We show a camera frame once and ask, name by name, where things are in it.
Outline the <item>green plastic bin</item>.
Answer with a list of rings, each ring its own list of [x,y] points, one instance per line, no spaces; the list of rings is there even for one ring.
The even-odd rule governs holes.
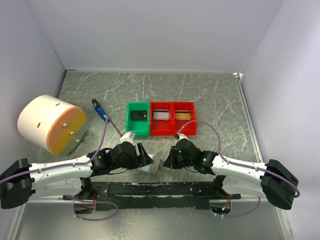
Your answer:
[[[145,121],[132,121],[131,111],[147,111],[148,119]],[[150,135],[150,103],[149,102],[128,102],[126,109],[125,129],[127,132],[133,131],[136,136]]]

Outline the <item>white drum with orange lid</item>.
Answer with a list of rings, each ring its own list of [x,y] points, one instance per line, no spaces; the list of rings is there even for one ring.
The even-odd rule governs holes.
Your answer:
[[[17,120],[19,133],[55,156],[72,152],[87,130],[87,116],[78,106],[50,95],[32,100]]]

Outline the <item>grey card holder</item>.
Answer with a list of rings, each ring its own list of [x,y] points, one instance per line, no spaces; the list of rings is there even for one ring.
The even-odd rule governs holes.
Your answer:
[[[148,153],[148,156],[153,160],[153,163],[140,167],[137,170],[146,174],[156,173],[160,165],[162,154],[160,152],[157,152],[156,154]]]

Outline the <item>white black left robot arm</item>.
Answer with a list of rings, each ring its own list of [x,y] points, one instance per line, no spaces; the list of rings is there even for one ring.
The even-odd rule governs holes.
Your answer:
[[[147,153],[142,143],[133,145],[128,141],[60,162],[38,164],[22,158],[0,175],[0,207],[13,209],[30,199],[54,195],[77,195],[86,200],[94,188],[84,179],[110,175],[120,168],[134,170],[153,162],[154,155]]]

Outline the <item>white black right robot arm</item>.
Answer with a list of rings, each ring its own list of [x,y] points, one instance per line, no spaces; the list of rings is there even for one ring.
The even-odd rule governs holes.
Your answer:
[[[163,163],[165,168],[194,168],[204,175],[213,175],[217,182],[212,193],[218,199],[226,195],[249,195],[267,199],[272,205],[290,210],[296,197],[298,179],[279,161],[245,162],[217,152],[200,150],[183,138],[172,146]]]

